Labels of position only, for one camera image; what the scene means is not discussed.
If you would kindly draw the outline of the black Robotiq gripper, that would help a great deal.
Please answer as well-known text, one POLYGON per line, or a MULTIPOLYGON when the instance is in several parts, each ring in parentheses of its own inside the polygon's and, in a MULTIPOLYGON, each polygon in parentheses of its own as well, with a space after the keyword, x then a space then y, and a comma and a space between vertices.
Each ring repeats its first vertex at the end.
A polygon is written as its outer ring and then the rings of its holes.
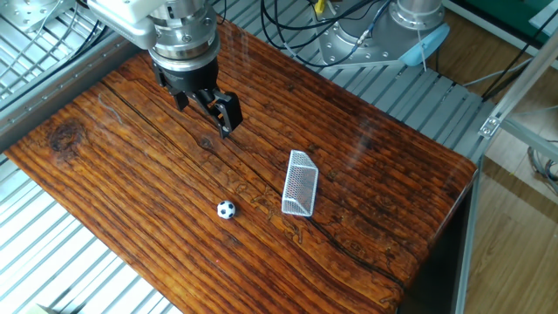
POLYGON ((167 88, 179 112, 189 105, 188 96, 184 92, 194 92, 193 99, 212 118, 222 139, 226 139, 243 122, 238 96, 217 88, 217 58, 202 67, 185 71, 166 68, 155 57, 152 57, 152 63, 157 83, 167 88))

